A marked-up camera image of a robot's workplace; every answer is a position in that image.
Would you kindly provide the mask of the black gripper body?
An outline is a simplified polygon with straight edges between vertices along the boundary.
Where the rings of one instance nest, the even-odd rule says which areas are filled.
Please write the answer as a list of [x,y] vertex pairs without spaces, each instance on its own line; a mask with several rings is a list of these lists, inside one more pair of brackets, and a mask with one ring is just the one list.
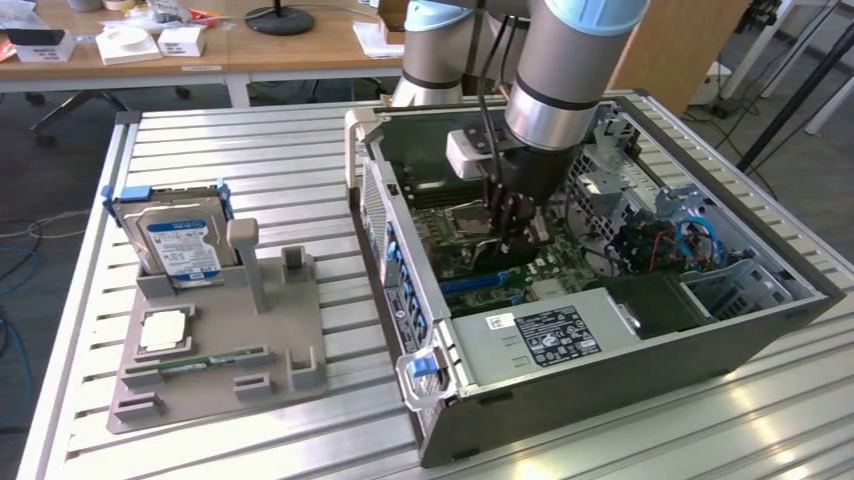
[[513,194],[544,206],[564,185],[574,161],[574,147],[558,151],[533,147],[506,150],[501,158],[502,184]]

